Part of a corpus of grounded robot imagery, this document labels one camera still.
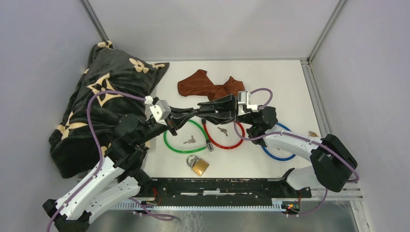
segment white wall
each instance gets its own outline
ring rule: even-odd
[[[78,0],[0,1],[0,231],[43,232],[64,180],[48,136],[100,41]]]
[[[410,1],[351,0],[313,61],[375,231],[409,231]]]
[[[307,57],[337,0],[90,0],[119,49],[145,60]]]

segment brown cloth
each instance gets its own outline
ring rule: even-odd
[[[178,92],[182,96],[189,95],[207,96],[210,101],[225,97],[233,93],[238,96],[239,91],[245,90],[242,81],[229,77],[223,85],[214,85],[206,75],[207,71],[199,69],[190,77],[178,82]]]

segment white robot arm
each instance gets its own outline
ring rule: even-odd
[[[238,99],[228,95],[199,103],[199,109],[177,109],[170,107],[166,101],[154,99],[155,105],[150,107],[154,116],[147,121],[142,122],[135,115],[123,116],[115,129],[117,139],[100,161],[102,166],[98,174],[94,175],[92,170],[66,195],[46,201],[44,210],[60,232],[85,231],[98,216],[120,201],[137,195],[141,186],[151,180],[141,169],[148,150],[145,142],[165,131],[176,135],[176,131],[193,116],[213,124],[226,124],[234,120],[251,124],[252,127],[247,130],[250,139],[247,140],[289,151],[312,162],[312,166],[291,169],[285,174],[283,178],[292,189],[325,187],[341,191],[352,174],[345,163],[353,167],[353,171],[357,163],[340,140],[333,135],[318,138],[284,131],[276,125],[275,108],[267,106],[258,109],[249,104],[249,96],[245,91],[239,93]],[[332,154],[338,158],[331,156],[329,149],[335,151]],[[117,178],[120,181],[115,187],[101,193],[108,183]]]

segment brass padlock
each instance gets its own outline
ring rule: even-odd
[[[188,156],[187,164],[198,176],[202,176],[205,170],[209,167],[209,163],[205,162],[205,160],[200,159],[196,156]]]

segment black blanket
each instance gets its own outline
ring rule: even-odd
[[[51,157],[63,178],[92,169],[99,160],[87,122],[87,104],[96,93],[117,90],[144,97],[151,94],[169,63],[148,64],[124,51],[112,49],[111,41],[96,44],[88,58],[88,69],[68,101],[61,124],[51,134]],[[146,120],[143,102],[117,94],[103,94],[92,104],[91,120],[103,152],[114,140],[114,128],[124,114]]]

